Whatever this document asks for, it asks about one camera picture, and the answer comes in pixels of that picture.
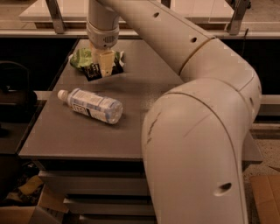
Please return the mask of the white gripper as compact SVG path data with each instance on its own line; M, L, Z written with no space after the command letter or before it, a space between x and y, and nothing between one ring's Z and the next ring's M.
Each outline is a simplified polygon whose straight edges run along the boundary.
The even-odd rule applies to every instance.
M87 22L87 36L91 42L89 48L93 63L99 63L102 77L110 76L115 61L115 52L110 50L100 53L98 49L108 49L117 43L119 27L104 31Z

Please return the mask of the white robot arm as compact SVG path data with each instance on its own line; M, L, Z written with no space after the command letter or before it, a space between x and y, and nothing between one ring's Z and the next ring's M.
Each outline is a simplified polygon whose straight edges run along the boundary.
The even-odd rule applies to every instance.
M146 114L142 153L158 224L248 224L242 149L259 111L254 68L158 0L89 0L87 34L116 44L123 19L183 85Z

